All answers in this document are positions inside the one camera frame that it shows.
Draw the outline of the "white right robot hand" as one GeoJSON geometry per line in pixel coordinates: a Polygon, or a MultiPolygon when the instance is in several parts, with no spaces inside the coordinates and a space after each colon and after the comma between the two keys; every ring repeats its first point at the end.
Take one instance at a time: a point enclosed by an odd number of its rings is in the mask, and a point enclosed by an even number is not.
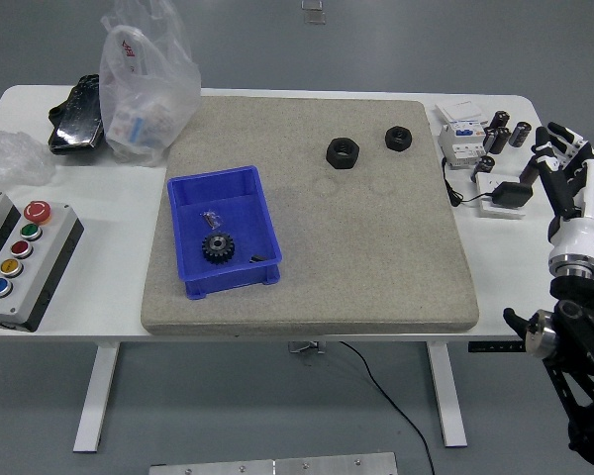
{"type": "Polygon", "coordinates": [[[550,266],[583,260],[594,266],[594,148],[579,133],[550,122],[536,129],[530,164],[553,210],[550,266]]]}

